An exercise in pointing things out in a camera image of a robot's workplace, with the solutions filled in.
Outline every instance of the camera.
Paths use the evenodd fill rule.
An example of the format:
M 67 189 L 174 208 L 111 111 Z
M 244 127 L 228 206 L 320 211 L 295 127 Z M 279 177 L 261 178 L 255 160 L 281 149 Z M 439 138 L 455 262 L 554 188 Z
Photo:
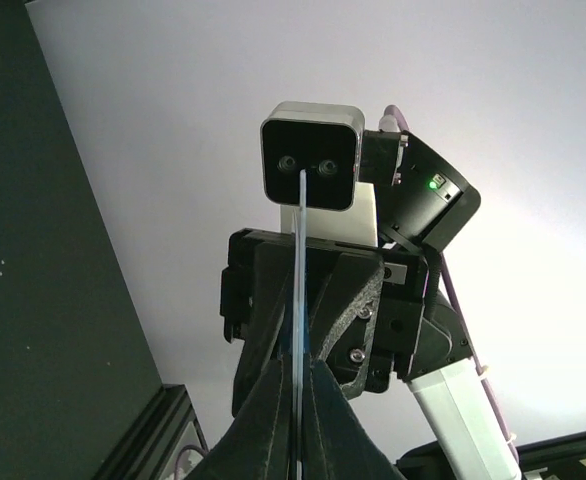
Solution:
M 283 102 L 261 127 L 266 196 L 298 205 L 306 171 L 307 206 L 344 211 L 353 203 L 364 134 L 356 107 Z

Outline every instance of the bolt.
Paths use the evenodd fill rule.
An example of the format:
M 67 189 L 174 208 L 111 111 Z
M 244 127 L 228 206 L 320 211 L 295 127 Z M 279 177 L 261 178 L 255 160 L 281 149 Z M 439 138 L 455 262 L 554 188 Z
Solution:
M 349 359 L 353 363 L 360 364 L 364 361 L 365 358 L 366 354 L 364 353 L 364 350 L 362 350 L 361 348 L 354 348 L 349 352 Z
M 357 316 L 360 317 L 362 320 L 368 320 L 373 316 L 373 308 L 371 308 L 371 305 L 369 304 L 364 305 L 364 307 L 362 308 L 362 310 L 360 310 L 360 313 L 358 313 Z

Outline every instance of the purple cable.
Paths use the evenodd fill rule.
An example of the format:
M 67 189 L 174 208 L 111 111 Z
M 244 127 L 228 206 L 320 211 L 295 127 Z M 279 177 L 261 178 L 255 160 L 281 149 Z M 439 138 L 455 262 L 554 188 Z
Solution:
M 404 118 L 402 111 L 395 105 L 389 105 L 384 109 L 384 115 L 393 115 L 395 120 L 397 121 L 397 126 L 399 127 L 400 131 L 409 131 L 409 124 Z M 471 336 L 469 335 L 468 327 L 466 326 L 466 321 L 464 320 L 464 315 L 462 315 L 462 308 L 460 307 L 460 302 L 457 298 L 457 294 L 455 293 L 455 288 L 453 287 L 453 281 L 451 280 L 451 273 L 449 272 L 449 268 L 446 264 L 446 259 L 444 255 L 442 255 L 442 280 L 444 281 L 444 287 L 446 288 L 446 294 L 449 297 L 449 301 L 451 303 L 451 307 L 453 310 L 458 314 L 460 318 L 460 325 L 462 326 L 462 330 L 464 331 L 464 336 L 469 342 L 469 347 L 471 348 L 471 353 L 473 354 L 473 361 L 475 362 L 475 369 L 478 375 L 483 373 L 483 367 L 480 363 L 477 354 L 475 353 L 475 348 L 473 348 L 473 342 L 471 341 Z M 486 393 L 487 398 L 489 399 L 489 403 L 491 404 L 491 408 L 493 409 L 493 413 L 495 414 L 495 418 L 497 418 L 497 422 L 500 425 L 500 430 L 502 431 L 502 435 L 504 435 L 504 439 L 508 442 L 509 449 L 515 458 L 515 461 L 519 463 L 519 455 L 517 453 L 517 449 L 513 442 L 511 442 L 511 432 L 506 424 L 506 420 L 502 416 L 502 412 L 500 411 L 500 407 L 497 403 L 495 398 L 495 394 L 493 393 L 493 389 L 491 388 L 491 384 L 489 383 L 488 379 L 482 379 L 482 386 L 484 387 L 484 392 Z
M 395 120 L 397 121 L 397 126 L 400 127 L 401 132 L 408 132 L 409 131 L 409 124 L 404 118 L 402 111 L 395 105 L 389 105 L 384 109 L 384 115 L 393 115 Z
M 206 454 L 208 453 L 206 450 L 204 450 L 199 445 L 189 444 L 189 445 L 185 445 L 184 447 L 182 447 L 182 449 L 180 450 L 180 453 L 177 454 L 177 458 L 175 459 L 175 472 L 173 474 L 174 480 L 179 480 L 180 467 L 182 466 L 182 456 L 186 452 L 197 452 L 200 454 L 200 456 L 202 458 L 206 457 Z

